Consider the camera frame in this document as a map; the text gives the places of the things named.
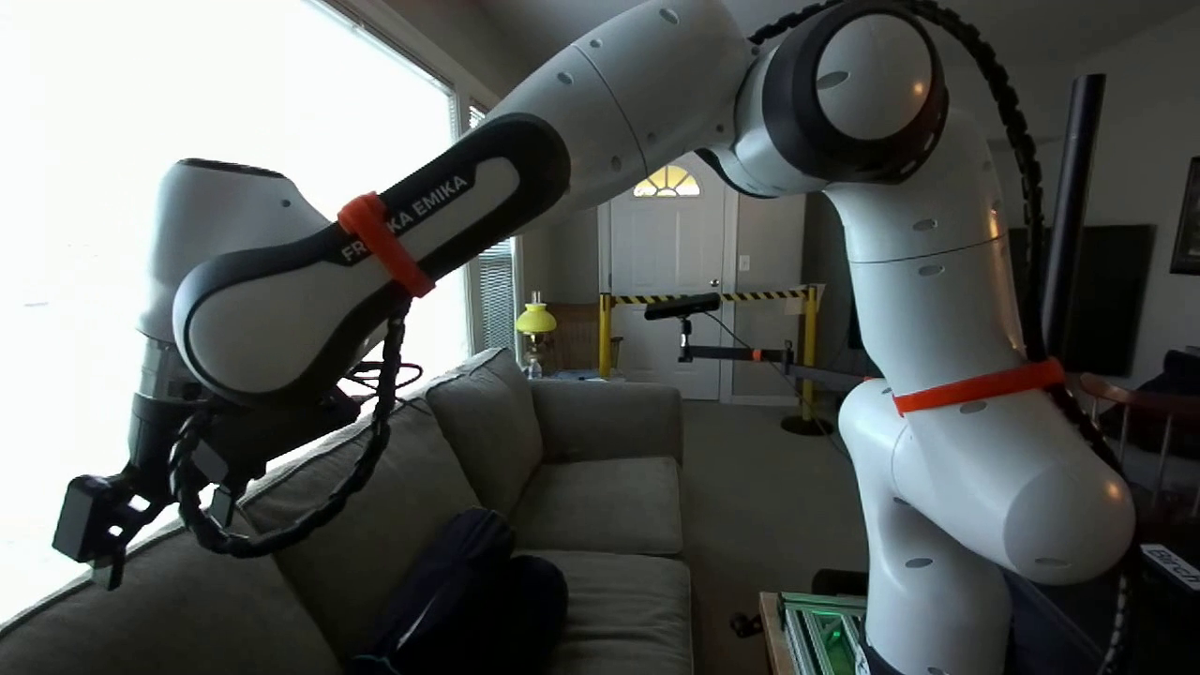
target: white robotic arm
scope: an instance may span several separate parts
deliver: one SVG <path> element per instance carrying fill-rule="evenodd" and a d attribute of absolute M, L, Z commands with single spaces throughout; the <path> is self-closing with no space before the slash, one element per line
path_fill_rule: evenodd
<path fill-rule="evenodd" d="M 1059 372 L 1020 347 L 985 150 L 950 108 L 905 0 L 833 5 L 774 49 L 715 0 L 649 0 L 338 225 L 278 172 L 182 160 L 142 318 L 150 432 L 119 487 L 70 484 L 57 549 L 119 558 L 127 538 L 105 542 L 105 524 L 127 518 L 127 497 L 175 498 L 167 458 L 207 392 L 238 409 L 238 455 L 265 447 L 248 449 L 248 479 L 304 440 L 278 422 L 345 425 L 338 379 L 393 287 L 419 295 L 514 229 L 597 207 L 690 150 L 734 190 L 824 190 L 843 218 L 864 340 L 885 377 L 840 413 L 870 534 L 874 665 L 1002 672 L 1002 570 L 1094 577 L 1128 549 L 1134 503 L 1040 392 Z"/>

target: arched window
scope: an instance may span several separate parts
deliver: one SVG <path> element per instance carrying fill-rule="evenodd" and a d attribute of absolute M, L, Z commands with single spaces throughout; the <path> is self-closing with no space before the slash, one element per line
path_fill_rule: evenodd
<path fill-rule="evenodd" d="M 675 199 L 675 194 L 702 194 L 699 175 L 690 175 L 682 167 L 663 167 L 649 172 L 643 185 L 635 185 L 635 199 Z"/>

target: window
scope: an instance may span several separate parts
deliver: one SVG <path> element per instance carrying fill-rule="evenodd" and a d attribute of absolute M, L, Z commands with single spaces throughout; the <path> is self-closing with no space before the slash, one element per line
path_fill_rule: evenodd
<path fill-rule="evenodd" d="M 333 215 L 437 158 L 449 94 L 304 0 L 0 5 L 0 623 L 83 573 L 48 549 L 65 487 L 115 473 L 139 379 L 157 182 L 175 158 L 278 170 Z M 460 279 L 405 355 L 464 355 Z"/>
<path fill-rule="evenodd" d="M 663 167 L 635 185 L 635 199 L 702 194 L 702 185 L 682 167 Z"/>

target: sofa armrest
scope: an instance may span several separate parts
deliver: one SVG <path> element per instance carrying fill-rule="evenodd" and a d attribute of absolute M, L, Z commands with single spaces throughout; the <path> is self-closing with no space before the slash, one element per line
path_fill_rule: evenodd
<path fill-rule="evenodd" d="M 682 403 L 675 385 L 538 379 L 534 405 L 547 460 L 682 460 Z"/>

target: gray sofa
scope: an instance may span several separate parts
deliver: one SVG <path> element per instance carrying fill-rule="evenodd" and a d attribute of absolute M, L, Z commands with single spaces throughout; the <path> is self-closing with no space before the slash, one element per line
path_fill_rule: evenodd
<path fill-rule="evenodd" d="M 70 585 L 0 635 L 4 675 L 324 675 L 377 635 L 385 595 L 449 515 L 492 508 L 569 585 L 559 675 L 693 672 L 678 394 L 527 382 L 474 355 L 393 413 L 377 479 L 304 543 L 220 558 L 192 534 L 142 543 L 124 588 Z M 248 498 L 244 534 L 310 510 L 364 425 L 310 442 Z"/>

